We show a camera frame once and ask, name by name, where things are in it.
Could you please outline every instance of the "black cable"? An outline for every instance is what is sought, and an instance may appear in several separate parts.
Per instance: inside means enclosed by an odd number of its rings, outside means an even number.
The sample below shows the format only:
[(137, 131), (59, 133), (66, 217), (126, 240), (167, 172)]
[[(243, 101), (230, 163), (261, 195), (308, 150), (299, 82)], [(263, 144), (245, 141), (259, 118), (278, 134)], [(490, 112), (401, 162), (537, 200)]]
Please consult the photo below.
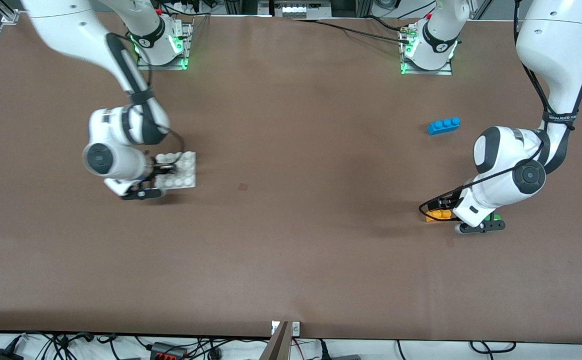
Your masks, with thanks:
[(400, 357), (402, 360), (407, 360), (405, 353), (403, 353), (403, 346), (400, 344), (400, 340), (395, 340), (398, 343), (398, 351), (400, 352)]
[[(485, 348), (485, 350), (478, 350), (476, 349), (476, 347), (474, 346), (474, 343), (478, 342), (480, 344), (482, 344), (482, 346)], [(493, 354), (506, 354), (506, 353), (511, 353), (516, 346), (518, 346), (518, 343), (513, 341), (511, 342), (511, 347), (509, 348), (504, 348), (502, 350), (492, 350), (489, 345), (487, 345), (487, 343), (485, 341), (482, 340), (478, 340), (478, 341), (469, 341), (469, 346), (471, 347), (472, 351), (475, 351), (478, 354), (482, 354), (482, 355), (488, 355), (490, 360), (493, 360)]]
[(320, 346), (322, 348), (322, 358), (321, 360), (332, 360), (331, 355), (329, 355), (329, 348), (327, 348), (327, 343), (323, 339), (318, 339), (320, 341)]
[(219, 348), (219, 347), (223, 346), (224, 344), (227, 344), (227, 343), (230, 343), (230, 342), (233, 342), (233, 341), (234, 341), (233, 339), (224, 340), (224, 341), (220, 342), (220, 343), (219, 343), (219, 344), (217, 344), (217, 345), (211, 346), (211, 347), (210, 347), (208, 350), (202, 351), (202, 353), (198, 353), (198, 354), (197, 354), (197, 355), (195, 355), (195, 356), (189, 357), (189, 359), (193, 360), (193, 359), (195, 359), (195, 358), (199, 358), (200, 356), (202, 356), (202, 355), (204, 355), (204, 354), (208, 353), (209, 351), (212, 351), (212, 350), (214, 350), (214, 349), (217, 349), (217, 348)]
[(475, 351), (476, 353), (479, 354), (483, 354), (483, 355), (488, 355), (489, 356), (489, 360), (493, 360), (493, 351), (491, 350), (491, 348), (489, 347), (489, 345), (487, 345), (486, 342), (484, 341), (480, 341), (482, 346), (484, 346), (484, 348), (486, 349), (486, 351), (478, 351), (478, 349), (476, 349), (474, 347), (473, 341), (469, 342), (469, 346), (471, 347), (471, 350)]
[(22, 335), (17, 335), (11, 342), (4, 348), (4, 353), (8, 356), (13, 355), (15, 353), (15, 347), (18, 346), (18, 342), (20, 341)]
[(365, 16), (365, 18), (373, 19), (373, 20), (377, 21), (378, 23), (380, 23), (380, 25), (382, 25), (383, 27), (385, 27), (385, 28), (387, 28), (389, 30), (393, 30), (394, 32), (399, 32), (400, 31), (400, 27), (391, 26), (388, 23), (384, 22), (378, 16), (375, 16), (374, 14), (368, 14), (367, 16)]
[(413, 14), (413, 13), (415, 13), (418, 10), (422, 10), (422, 9), (425, 9), (426, 7), (430, 7), (431, 5), (433, 5), (435, 3), (436, 3), (436, 1), (433, 0), (433, 1), (429, 2), (428, 4), (426, 4), (424, 6), (418, 7), (415, 10), (411, 10), (411, 11), (407, 12), (406, 14), (401, 14), (400, 16), (397, 16), (396, 19), (404, 18), (405, 16), (410, 15), (410, 14)]
[(435, 216), (432, 216), (432, 215), (430, 215), (430, 214), (427, 214), (427, 213), (426, 213), (426, 211), (425, 211), (425, 210), (423, 210), (422, 208), (424, 208), (424, 207), (425, 207), (425, 205), (427, 205), (428, 203), (431, 203), (431, 202), (433, 202), (433, 201), (438, 201), (438, 200), (440, 200), (440, 199), (444, 198), (445, 196), (449, 196), (449, 195), (453, 194), (454, 192), (463, 191), (464, 189), (467, 189), (467, 188), (473, 187), (474, 185), (477, 185), (477, 184), (479, 184), (479, 183), (482, 183), (482, 182), (486, 182), (487, 180), (490, 180), (490, 179), (492, 179), (492, 178), (495, 178), (495, 177), (497, 177), (497, 176), (500, 176), (500, 175), (506, 174), (506, 173), (508, 173), (508, 172), (510, 172), (510, 171), (516, 171), (516, 170), (518, 170), (520, 167), (523, 167), (523, 166), (525, 166), (526, 164), (528, 164), (528, 162), (530, 162), (531, 160), (533, 160), (533, 158), (537, 157), (537, 155), (538, 155), (538, 154), (539, 154), (539, 153), (542, 151), (542, 149), (543, 149), (544, 147), (545, 147), (545, 142), (544, 142), (544, 141), (542, 141), (542, 139), (540, 139), (540, 146), (538, 146), (537, 150), (536, 150), (536, 151), (533, 153), (533, 155), (531, 155), (531, 157), (528, 157), (528, 158), (526, 158), (526, 159), (524, 159), (524, 160), (520, 161), (520, 162), (519, 162), (517, 165), (515, 165), (515, 166), (511, 166), (510, 168), (507, 168), (507, 169), (505, 169), (505, 170), (499, 171), (499, 172), (497, 172), (497, 173), (494, 173), (494, 174), (492, 174), (492, 175), (489, 175), (489, 176), (487, 176), (487, 177), (483, 177), (483, 178), (481, 178), (480, 180), (476, 180), (476, 181), (469, 182), (468, 184), (465, 184), (465, 185), (462, 185), (462, 186), (460, 186), (460, 187), (457, 187), (456, 189), (453, 189), (453, 190), (451, 190), (451, 191), (447, 191), (446, 193), (444, 193), (444, 194), (441, 194), (441, 195), (438, 195), (438, 196), (436, 196), (436, 197), (434, 197), (434, 198), (430, 199), (429, 201), (425, 201), (425, 202), (421, 203), (421, 205), (420, 205), (420, 206), (419, 206), (417, 209), (419, 210), (419, 212), (420, 212), (422, 215), (426, 216), (426, 217), (427, 217), (427, 218), (429, 218), (429, 219), (433, 219), (433, 220), (435, 220), (435, 221), (458, 221), (458, 220), (460, 220), (460, 219), (459, 219), (459, 218), (457, 218), (457, 217), (448, 218), (448, 219), (437, 218), (437, 217), (435, 217)]
[(116, 353), (116, 349), (113, 347), (113, 341), (109, 342), (108, 345), (111, 347), (111, 353), (113, 353), (115, 360), (120, 360), (118, 354)]
[(382, 39), (382, 40), (386, 40), (386, 41), (394, 41), (396, 43), (401, 43), (401, 44), (409, 44), (409, 41), (407, 41), (405, 39), (389, 38), (389, 37), (382, 36), (382, 35), (371, 34), (370, 32), (364, 32), (364, 31), (361, 31), (361, 30), (349, 29), (348, 27), (336, 25), (334, 23), (321, 22), (321, 21), (311, 21), (311, 23), (326, 25), (327, 27), (332, 27), (332, 28), (344, 30), (345, 32), (352, 32), (352, 33), (355, 33), (355, 34), (364, 35), (366, 37), (372, 37), (372, 38)]
[[(514, 7), (513, 7), (513, 43), (518, 43), (518, 35), (520, 35), (520, 3), (522, 0), (514, 0)], [(545, 112), (552, 112), (555, 114), (554, 110), (549, 105), (549, 100), (547, 100), (547, 95), (545, 91), (542, 89), (540, 82), (538, 81), (538, 77), (536, 74), (531, 71), (525, 64), (522, 64), (522, 68), (524, 68), (524, 72), (528, 76), (529, 80), (531, 80), (531, 84), (533, 84), (533, 88), (537, 95), (540, 97), (540, 101), (542, 102), (542, 109)]]
[(41, 360), (44, 360), (45, 356), (47, 355), (47, 351), (49, 351), (49, 348), (51, 347), (51, 339), (47, 340), (46, 343), (44, 345), (42, 345), (42, 348), (40, 349), (40, 352), (37, 353), (37, 356), (35, 356), (34, 360), (38, 360), (38, 358), (42, 355)]
[(198, 29), (200, 29), (202, 27), (202, 25), (204, 25), (205, 21), (207, 21), (207, 18), (210, 18), (211, 14), (205, 14), (205, 16), (202, 18), (202, 20), (200, 20), (200, 23), (198, 23), (198, 25), (195, 25), (195, 27), (193, 27), (193, 30), (191, 30), (191, 36), (193, 36), (193, 34), (195, 34), (197, 32)]
[(140, 341), (140, 338), (137, 335), (133, 335), (135, 341), (138, 342), (141, 346), (143, 346), (146, 350), (151, 351), (151, 344), (145, 344), (144, 342)]
[[(125, 38), (124, 36), (122, 36), (120, 34), (114, 34), (114, 35), (119, 39), (129, 41), (133, 45), (136, 45), (135, 42), (133, 42), (129, 38)], [(136, 46), (136, 48), (141, 49), (141, 51), (143, 52), (143, 56), (145, 56), (146, 63), (149, 65), (149, 76), (148, 76), (148, 79), (146, 81), (146, 84), (148, 87), (151, 87), (151, 81), (153, 80), (154, 70), (153, 70), (153, 67), (151, 66), (151, 63), (149, 62), (149, 55), (147, 54), (147, 52), (145, 50), (142, 49), (142, 47)], [(169, 162), (169, 164), (168, 164), (168, 165), (174, 165), (180, 161), (180, 159), (182, 158), (182, 155), (184, 154), (184, 151), (185, 151), (184, 138), (179, 133), (175, 132), (174, 130), (171, 130), (169, 127), (160, 125), (159, 123), (156, 123), (156, 126), (158, 128), (163, 129), (163, 130), (166, 130), (167, 134), (171, 134), (179, 142), (179, 155), (177, 156), (177, 158), (174, 161)]]

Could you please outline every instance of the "wire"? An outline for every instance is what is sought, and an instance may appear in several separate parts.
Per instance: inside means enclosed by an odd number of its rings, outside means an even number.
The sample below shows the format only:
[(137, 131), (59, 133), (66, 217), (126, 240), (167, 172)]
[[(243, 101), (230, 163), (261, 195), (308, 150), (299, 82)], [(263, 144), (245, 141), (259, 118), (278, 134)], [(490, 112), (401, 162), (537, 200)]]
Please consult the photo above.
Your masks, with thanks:
[[(476, 349), (476, 347), (474, 346), (474, 343), (480, 343), (482, 344), (482, 346), (485, 348), (485, 350), (478, 350)], [(518, 343), (513, 341), (511, 342), (511, 347), (510, 348), (504, 348), (502, 350), (492, 350), (489, 345), (487, 345), (486, 342), (482, 341), (482, 340), (478, 340), (478, 341), (469, 341), (469, 346), (471, 347), (472, 351), (475, 351), (478, 354), (482, 354), (482, 355), (488, 355), (489, 356), (489, 360), (493, 360), (493, 354), (506, 354), (506, 353), (511, 353), (516, 346), (518, 346)]]
[[(522, 0), (514, 0), (515, 6), (513, 7), (513, 43), (518, 43), (518, 35), (520, 34), (519, 25), (520, 25), (520, 2)], [(524, 63), (522, 64), (522, 68), (524, 68), (524, 72), (528, 76), (529, 80), (531, 80), (531, 84), (533, 84), (533, 88), (537, 95), (540, 97), (540, 101), (542, 102), (542, 108), (545, 112), (550, 111), (555, 114), (554, 110), (551, 109), (551, 105), (549, 105), (549, 101), (547, 100), (547, 95), (545, 95), (545, 91), (542, 89), (540, 82), (538, 81), (538, 77), (536, 74), (531, 71)]]
[(135, 48), (137, 48), (138, 50), (140, 50), (140, 52), (142, 53), (142, 56), (146, 59), (146, 63), (149, 64), (149, 75), (147, 77), (146, 80), (146, 86), (147, 87), (151, 87), (151, 84), (154, 80), (154, 69), (151, 65), (151, 63), (149, 62), (149, 54), (147, 54), (147, 51), (144, 50), (144, 48), (142, 48), (142, 46), (138, 45), (135, 41), (133, 41), (133, 38), (131, 37), (126, 37), (126, 36), (122, 36), (121, 34), (116, 34), (115, 32), (113, 33), (113, 35), (115, 37), (117, 37), (118, 39), (122, 39), (124, 41), (128, 41), (129, 43), (133, 44), (135, 46)]
[(545, 147), (545, 142), (544, 142), (544, 141), (542, 141), (542, 139), (541, 139), (540, 137), (538, 137), (538, 139), (540, 139), (540, 146), (538, 146), (537, 150), (536, 150), (536, 151), (533, 153), (533, 155), (531, 155), (531, 157), (527, 157), (526, 159), (524, 159), (524, 160), (520, 161), (520, 162), (519, 162), (518, 164), (516, 164), (515, 166), (511, 166), (510, 168), (507, 168), (507, 169), (505, 169), (505, 170), (499, 171), (499, 172), (497, 172), (497, 173), (494, 173), (494, 174), (492, 174), (492, 175), (489, 175), (489, 176), (487, 176), (487, 177), (483, 177), (483, 178), (481, 178), (481, 179), (479, 179), (479, 180), (476, 180), (476, 181), (469, 182), (468, 184), (462, 185), (462, 186), (460, 186), (460, 187), (457, 187), (456, 189), (453, 189), (453, 190), (451, 190), (451, 191), (447, 191), (447, 192), (446, 192), (446, 193), (444, 193), (444, 194), (438, 195), (438, 196), (436, 196), (436, 197), (434, 197), (434, 198), (430, 199), (429, 201), (425, 201), (425, 202), (421, 203), (421, 205), (420, 205), (420, 206), (419, 206), (417, 209), (419, 210), (419, 212), (420, 212), (422, 215), (426, 216), (426, 217), (427, 217), (427, 218), (429, 218), (429, 219), (433, 219), (433, 220), (435, 220), (435, 221), (458, 221), (458, 220), (459, 220), (459, 218), (457, 218), (457, 217), (454, 217), (454, 218), (448, 218), (448, 219), (437, 218), (437, 217), (435, 217), (435, 216), (432, 216), (432, 215), (430, 215), (430, 214), (427, 214), (427, 213), (426, 213), (426, 212), (425, 212), (425, 211), (424, 211), (422, 208), (424, 208), (424, 207), (425, 207), (425, 205), (427, 205), (428, 203), (432, 203), (433, 201), (438, 201), (438, 200), (440, 200), (440, 199), (444, 198), (445, 196), (449, 196), (449, 195), (451, 195), (451, 194), (453, 194), (453, 193), (455, 193), (455, 192), (463, 191), (464, 189), (467, 189), (467, 188), (473, 187), (474, 185), (478, 185), (479, 183), (486, 182), (487, 180), (490, 180), (490, 179), (492, 179), (492, 178), (495, 178), (495, 177), (497, 177), (497, 176), (500, 176), (500, 175), (506, 174), (506, 173), (508, 173), (508, 172), (510, 172), (510, 171), (516, 171), (516, 170), (518, 170), (520, 167), (523, 167), (523, 166), (525, 166), (526, 164), (528, 164), (528, 162), (530, 162), (531, 160), (533, 160), (533, 158), (537, 157), (537, 155), (538, 155), (538, 154), (539, 154), (539, 153), (542, 151), (542, 149)]
[(138, 342), (141, 346), (145, 348), (149, 346), (149, 344), (144, 344), (142, 341), (140, 341), (140, 338), (137, 335), (134, 335), (133, 337), (135, 338), (135, 341)]
[(395, 340), (398, 343), (398, 351), (400, 352), (400, 357), (402, 360), (407, 360), (405, 353), (403, 353), (403, 346), (400, 344), (400, 340)]
[(383, 27), (385, 27), (385, 28), (387, 28), (389, 30), (393, 30), (394, 32), (399, 32), (400, 31), (400, 27), (391, 26), (388, 23), (384, 22), (378, 16), (375, 16), (374, 14), (368, 14), (367, 16), (365, 16), (365, 18), (373, 19), (373, 20), (377, 21), (378, 23), (380, 23), (380, 25), (382, 25)]
[(321, 360), (332, 360), (331, 355), (329, 355), (329, 348), (327, 343), (323, 339), (318, 339), (320, 341), (320, 346), (322, 348), (322, 359)]
[(321, 21), (311, 21), (311, 23), (326, 25), (327, 27), (332, 27), (332, 28), (344, 30), (345, 32), (352, 32), (352, 33), (355, 33), (355, 34), (364, 35), (366, 37), (372, 37), (372, 38), (382, 39), (382, 40), (386, 40), (386, 41), (394, 41), (396, 43), (401, 43), (401, 44), (409, 44), (409, 41), (407, 41), (405, 39), (389, 38), (389, 37), (382, 36), (382, 35), (371, 34), (369, 32), (364, 32), (364, 31), (355, 30), (355, 29), (349, 29), (348, 27), (343, 27), (343, 26), (340, 26), (340, 25), (336, 25), (334, 23), (321, 22)]
[(193, 359), (195, 359), (195, 358), (199, 358), (200, 356), (202, 356), (202, 355), (204, 355), (204, 354), (208, 353), (209, 351), (212, 351), (212, 350), (214, 350), (214, 349), (217, 349), (217, 348), (219, 348), (219, 347), (223, 346), (224, 344), (227, 344), (227, 343), (230, 343), (230, 342), (233, 342), (233, 341), (234, 341), (233, 339), (230, 339), (230, 340), (224, 340), (223, 342), (220, 342), (220, 343), (219, 343), (219, 344), (217, 344), (217, 345), (211, 346), (211, 347), (210, 347), (208, 350), (202, 351), (202, 353), (198, 353), (198, 354), (197, 354), (197, 355), (195, 355), (195, 356), (189, 357), (189, 359), (193, 360)]
[[(120, 38), (120, 39), (124, 39), (125, 41), (128, 41), (132, 44), (136, 44), (135, 41), (129, 39), (129, 38), (125, 38), (124, 36), (120, 35), (120, 34), (114, 34), (116, 37)], [(151, 81), (153, 79), (153, 74), (154, 74), (154, 69), (153, 66), (151, 65), (151, 63), (149, 62), (149, 55), (147, 54), (147, 52), (142, 49), (141, 46), (136, 46), (136, 48), (140, 49), (140, 51), (142, 51), (143, 56), (146, 59), (146, 63), (149, 65), (149, 77), (148, 80), (146, 82), (148, 87), (151, 87)], [(138, 112), (139, 110), (136, 109), (135, 106), (131, 107), (133, 110), (135, 110), (136, 112)], [(172, 166), (174, 164), (176, 164), (177, 162), (180, 161), (182, 155), (184, 154), (185, 151), (185, 142), (184, 142), (184, 138), (177, 132), (175, 132), (174, 130), (171, 130), (171, 128), (166, 127), (164, 125), (160, 125), (159, 123), (156, 123), (156, 127), (161, 128), (163, 130), (166, 130), (167, 134), (171, 134), (173, 137), (175, 137), (175, 139), (177, 139), (177, 141), (179, 141), (179, 155), (177, 155), (177, 158), (172, 161), (169, 162), (168, 165)]]
[(198, 30), (198, 28), (202, 27), (202, 25), (204, 25), (205, 21), (207, 21), (207, 19), (211, 16), (211, 14), (205, 14), (205, 16), (202, 18), (202, 20), (200, 20), (200, 23), (198, 23), (198, 25), (195, 25), (195, 27), (193, 28), (193, 30), (191, 31), (191, 36), (193, 36), (193, 34), (195, 34)]
[(40, 357), (40, 355), (42, 355), (42, 359), (45, 358), (45, 356), (47, 355), (47, 351), (49, 351), (49, 348), (51, 348), (51, 343), (52, 343), (52, 341), (51, 340), (48, 340), (46, 342), (46, 344), (44, 344), (42, 346), (42, 348), (40, 349), (40, 352), (38, 352), (37, 353), (37, 356), (35, 356), (35, 360), (38, 360), (38, 358)]
[(401, 18), (404, 18), (405, 16), (407, 16), (407, 15), (410, 15), (410, 14), (413, 14), (413, 13), (415, 13), (415, 12), (416, 12), (416, 11), (418, 11), (418, 10), (422, 10), (422, 9), (425, 9), (426, 7), (430, 7), (431, 5), (433, 5), (433, 4), (435, 4), (435, 3), (436, 3), (436, 0), (433, 0), (433, 1), (429, 2), (428, 4), (426, 4), (426, 5), (424, 5), (424, 6), (418, 7), (418, 8), (417, 8), (417, 9), (415, 9), (415, 10), (411, 10), (411, 11), (407, 12), (406, 14), (402, 14), (402, 15), (400, 15), (400, 16), (397, 16), (397, 18), (396, 18), (396, 19), (401, 19)]
[(293, 342), (295, 343), (295, 348), (297, 349), (298, 353), (300, 353), (300, 358), (302, 360), (305, 360), (305, 354), (302, 353), (302, 348), (300, 347), (300, 344), (298, 344), (298, 340), (293, 338)]
[(115, 360), (120, 360), (118, 354), (116, 353), (116, 349), (113, 347), (113, 340), (109, 341), (108, 345), (111, 346), (111, 353), (113, 353)]

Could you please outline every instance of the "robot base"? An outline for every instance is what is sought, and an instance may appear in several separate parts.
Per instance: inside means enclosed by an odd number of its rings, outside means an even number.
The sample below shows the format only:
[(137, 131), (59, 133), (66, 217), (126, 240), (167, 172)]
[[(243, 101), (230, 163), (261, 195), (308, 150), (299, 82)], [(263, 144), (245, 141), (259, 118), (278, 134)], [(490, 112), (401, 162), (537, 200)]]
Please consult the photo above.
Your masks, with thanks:
[(153, 65), (147, 63), (142, 57), (138, 56), (136, 59), (136, 66), (140, 70), (187, 70), (189, 67), (189, 55), (191, 52), (191, 37), (193, 36), (193, 24), (190, 22), (183, 22), (181, 32), (177, 32), (177, 37), (173, 38), (173, 50), (182, 52), (166, 64)]
[(401, 40), (410, 41), (409, 44), (400, 43), (400, 73), (401, 74), (418, 74), (418, 75), (453, 75), (451, 68), (451, 60), (448, 60), (442, 68), (437, 70), (425, 70), (413, 63), (406, 54), (415, 50), (415, 44), (418, 41), (417, 31), (413, 28), (413, 24), (404, 27), (403, 30), (398, 31), (398, 38)]
[[(169, 164), (180, 155), (177, 153), (158, 153), (155, 157), (157, 164)], [(196, 187), (196, 153), (187, 151), (175, 163), (175, 173), (156, 175), (153, 186), (167, 191), (169, 189), (186, 189)]]

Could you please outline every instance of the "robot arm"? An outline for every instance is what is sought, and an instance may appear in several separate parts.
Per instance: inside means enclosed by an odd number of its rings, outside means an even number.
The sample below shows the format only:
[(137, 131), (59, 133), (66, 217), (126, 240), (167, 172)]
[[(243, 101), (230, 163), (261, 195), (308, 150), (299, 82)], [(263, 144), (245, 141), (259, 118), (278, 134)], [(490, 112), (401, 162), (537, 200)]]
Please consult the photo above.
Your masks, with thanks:
[(442, 68), (456, 46), (458, 35), (469, 20), (468, 0), (437, 0), (429, 19), (409, 25), (417, 30), (417, 38), (405, 57), (425, 70)]
[[(119, 36), (103, 27), (88, 0), (22, 2), (33, 27), (47, 46), (68, 57), (106, 69), (128, 96), (130, 104), (127, 106), (93, 112), (89, 121), (89, 144), (83, 151), (86, 168), (105, 178), (105, 184), (118, 196), (128, 196), (132, 187), (164, 170), (152, 157), (133, 146), (159, 144), (165, 138), (169, 132), (165, 110), (154, 98), (153, 91)], [(106, 3), (113, 5), (114, 2), (108, 0)], [(129, 29), (149, 32), (152, 27), (164, 28), (165, 22), (156, 19), (158, 15), (153, 7), (147, 11), (143, 1), (131, 3), (141, 7), (140, 11), (136, 7), (123, 11), (120, 2), (117, 8), (118, 12), (128, 14), (126, 24)], [(151, 45), (147, 53), (165, 52), (157, 45), (157, 40)]]
[(456, 228), (461, 233), (485, 232), (494, 210), (537, 194), (565, 160), (582, 98), (582, 0), (535, 0), (516, 50), (531, 74), (546, 80), (550, 96), (538, 129), (485, 130), (473, 147), (478, 175), (449, 198), (429, 203), (429, 209), (452, 208), (464, 222)]

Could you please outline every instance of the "tabletop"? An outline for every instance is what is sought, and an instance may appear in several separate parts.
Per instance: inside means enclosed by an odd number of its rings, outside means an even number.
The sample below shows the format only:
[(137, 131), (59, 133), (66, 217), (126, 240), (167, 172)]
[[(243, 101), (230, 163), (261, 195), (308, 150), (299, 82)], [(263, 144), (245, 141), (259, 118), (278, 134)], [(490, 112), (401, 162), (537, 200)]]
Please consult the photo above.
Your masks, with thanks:
[[(313, 338), (582, 343), (582, 103), (564, 164), (497, 210), (506, 230), (417, 210), (476, 175), (483, 130), (540, 124), (511, 33), (469, 22), (453, 75), (401, 75), (390, 41), (208, 18), (188, 69), (153, 74), (197, 187), (126, 202), (81, 161), (91, 112), (124, 93), (23, 15), (0, 35), (0, 330), (247, 337), (298, 320)], [(449, 117), (458, 130), (428, 135)]]

